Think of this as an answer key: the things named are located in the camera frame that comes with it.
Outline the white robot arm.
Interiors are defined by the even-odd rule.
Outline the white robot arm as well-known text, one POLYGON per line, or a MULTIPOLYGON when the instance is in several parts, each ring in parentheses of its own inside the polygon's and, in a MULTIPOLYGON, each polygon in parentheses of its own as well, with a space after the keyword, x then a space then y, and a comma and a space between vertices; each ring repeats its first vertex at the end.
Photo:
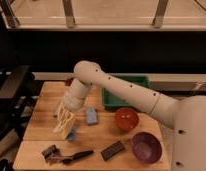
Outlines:
POLYGON ((177 100, 107 74, 90 61, 74 67, 74 79, 58 103, 56 131, 69 132, 75 112, 96 84, 174 130, 171 171, 206 171, 206 96, 177 100))

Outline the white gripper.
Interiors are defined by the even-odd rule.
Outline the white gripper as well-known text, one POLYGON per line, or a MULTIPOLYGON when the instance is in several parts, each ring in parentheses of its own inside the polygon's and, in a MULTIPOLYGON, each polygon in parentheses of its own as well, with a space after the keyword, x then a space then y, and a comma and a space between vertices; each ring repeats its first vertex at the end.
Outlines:
POLYGON ((62 98, 63 104, 60 104, 55 112, 58 123, 53 130, 54 133, 61 132, 62 139, 67 138, 76 120, 76 117, 73 113, 70 113, 69 117, 67 118, 67 109, 69 111, 77 111, 82 108, 91 88, 92 86, 90 84, 85 84, 74 78, 71 85, 65 92, 62 98))

